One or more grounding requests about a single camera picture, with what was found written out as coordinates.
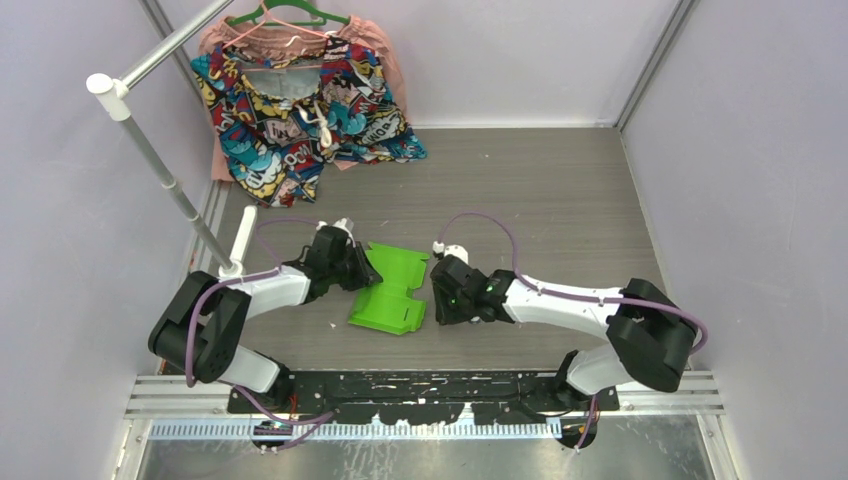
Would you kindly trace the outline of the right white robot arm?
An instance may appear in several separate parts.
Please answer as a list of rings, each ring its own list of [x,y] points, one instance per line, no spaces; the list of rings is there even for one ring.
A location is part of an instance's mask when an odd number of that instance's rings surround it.
[[[486,275],[456,255],[443,255],[430,274],[439,324],[538,323],[584,333],[603,345],[572,351],[553,385],[558,403],[577,411],[594,394],[637,382],[672,393],[695,345],[693,321],[652,283],[587,289],[526,278],[511,270]]]

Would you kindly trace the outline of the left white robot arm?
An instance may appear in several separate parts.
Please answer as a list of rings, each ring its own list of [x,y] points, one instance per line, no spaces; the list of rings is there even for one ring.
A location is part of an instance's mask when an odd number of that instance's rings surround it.
[[[292,397],[289,369],[241,344],[246,322],[260,314],[311,303],[333,286],[357,291],[382,276],[355,240],[348,220],[322,224],[293,260],[265,271],[221,279],[190,273],[148,338],[155,356],[183,370],[188,384],[228,383],[252,391],[269,413]]]

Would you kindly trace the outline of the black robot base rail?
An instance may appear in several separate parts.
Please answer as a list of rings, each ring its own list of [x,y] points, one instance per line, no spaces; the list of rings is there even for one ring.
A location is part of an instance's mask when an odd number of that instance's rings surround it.
[[[587,399],[566,394],[555,371],[539,370],[300,370],[290,372],[280,394],[233,389],[232,414],[300,420],[328,415],[332,422],[366,425],[450,425],[470,411],[476,425],[543,423],[583,414]]]

